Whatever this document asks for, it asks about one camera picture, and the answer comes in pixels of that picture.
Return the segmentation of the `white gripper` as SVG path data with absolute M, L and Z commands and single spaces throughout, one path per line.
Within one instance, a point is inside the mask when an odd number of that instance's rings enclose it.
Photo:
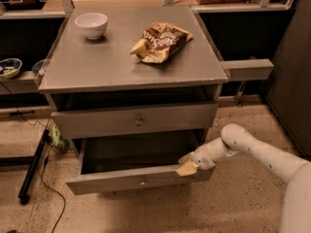
M 199 170 L 209 170 L 225 157 L 228 148 L 224 144 L 205 144 L 194 152 L 189 152 L 179 158 L 178 163 L 182 164 L 177 170 L 180 177 L 194 175 Z

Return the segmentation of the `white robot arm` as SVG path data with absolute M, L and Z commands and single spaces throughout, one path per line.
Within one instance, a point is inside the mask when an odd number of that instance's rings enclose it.
M 248 153 L 286 185 L 279 233 L 311 233 L 311 162 L 255 138 L 238 124 L 178 160 L 180 177 L 209 170 L 220 160 Z

